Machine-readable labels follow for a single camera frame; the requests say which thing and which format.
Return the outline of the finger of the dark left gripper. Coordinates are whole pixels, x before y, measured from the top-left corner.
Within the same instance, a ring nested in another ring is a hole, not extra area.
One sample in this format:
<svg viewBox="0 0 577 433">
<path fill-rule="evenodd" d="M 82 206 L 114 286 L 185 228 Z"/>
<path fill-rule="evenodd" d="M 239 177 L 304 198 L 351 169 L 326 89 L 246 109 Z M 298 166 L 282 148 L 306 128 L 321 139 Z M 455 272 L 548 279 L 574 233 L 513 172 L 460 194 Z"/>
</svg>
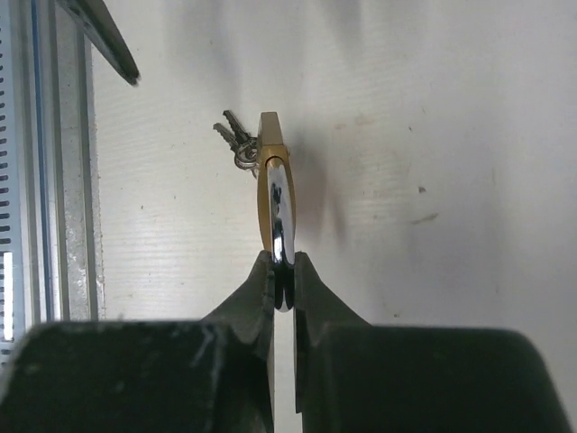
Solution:
<svg viewBox="0 0 577 433">
<path fill-rule="evenodd" d="M 116 73 L 136 87 L 141 74 L 103 0 L 69 0 L 67 13 Z"/>
</svg>

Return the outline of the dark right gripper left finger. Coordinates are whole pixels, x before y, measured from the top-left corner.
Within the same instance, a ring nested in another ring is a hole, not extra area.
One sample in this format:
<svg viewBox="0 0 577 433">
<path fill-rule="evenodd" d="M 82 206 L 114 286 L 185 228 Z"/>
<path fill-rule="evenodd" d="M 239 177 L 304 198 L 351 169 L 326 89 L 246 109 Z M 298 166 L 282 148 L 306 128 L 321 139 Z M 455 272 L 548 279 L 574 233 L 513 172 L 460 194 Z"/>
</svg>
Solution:
<svg viewBox="0 0 577 433">
<path fill-rule="evenodd" d="M 1 376 L 4 432 L 271 432 L 274 288 L 260 253 L 200 320 L 33 327 Z"/>
</svg>

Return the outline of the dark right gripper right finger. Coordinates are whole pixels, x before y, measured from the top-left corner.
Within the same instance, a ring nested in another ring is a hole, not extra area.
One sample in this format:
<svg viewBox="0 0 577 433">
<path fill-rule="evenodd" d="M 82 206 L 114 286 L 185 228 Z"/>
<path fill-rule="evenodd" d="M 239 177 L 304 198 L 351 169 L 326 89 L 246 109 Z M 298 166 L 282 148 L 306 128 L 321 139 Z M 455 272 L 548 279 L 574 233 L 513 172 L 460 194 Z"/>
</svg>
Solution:
<svg viewBox="0 0 577 433">
<path fill-rule="evenodd" d="M 296 411 L 306 432 L 568 432 L 545 362 L 518 332 L 377 326 L 299 253 Z"/>
</svg>

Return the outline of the large brass padlock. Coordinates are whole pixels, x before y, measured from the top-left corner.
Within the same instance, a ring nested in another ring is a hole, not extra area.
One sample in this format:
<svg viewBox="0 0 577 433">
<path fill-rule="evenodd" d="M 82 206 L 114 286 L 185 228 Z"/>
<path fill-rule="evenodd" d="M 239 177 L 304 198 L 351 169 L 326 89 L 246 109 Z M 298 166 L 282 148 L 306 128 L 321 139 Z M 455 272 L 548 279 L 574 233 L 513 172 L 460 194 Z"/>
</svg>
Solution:
<svg viewBox="0 0 577 433">
<path fill-rule="evenodd" d="M 213 129 L 234 153 L 234 164 L 257 180 L 257 211 L 264 250 L 270 254 L 275 286 L 275 308 L 294 306 L 296 262 L 296 196 L 289 149 L 284 143 L 276 112 L 261 113 L 258 134 L 253 136 L 230 110 L 228 124 Z"/>
</svg>

